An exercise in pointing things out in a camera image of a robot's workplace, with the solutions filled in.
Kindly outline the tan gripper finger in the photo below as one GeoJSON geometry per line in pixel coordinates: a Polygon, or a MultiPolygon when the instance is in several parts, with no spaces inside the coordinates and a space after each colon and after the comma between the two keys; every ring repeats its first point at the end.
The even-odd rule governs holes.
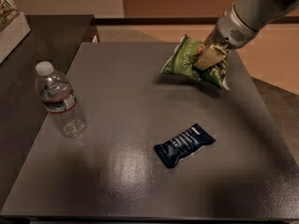
{"type": "Polygon", "coordinates": [[[200,70],[206,70],[222,61],[225,57],[226,51],[222,47],[216,45],[204,46],[193,65],[200,70]]]}

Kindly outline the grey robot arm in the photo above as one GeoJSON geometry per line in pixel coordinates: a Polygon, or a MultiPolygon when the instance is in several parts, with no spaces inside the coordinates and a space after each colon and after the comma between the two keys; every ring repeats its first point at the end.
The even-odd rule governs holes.
{"type": "Polygon", "coordinates": [[[200,70],[246,46],[271,21],[298,8],[299,0],[237,0],[218,18],[194,66],[200,70]]]}

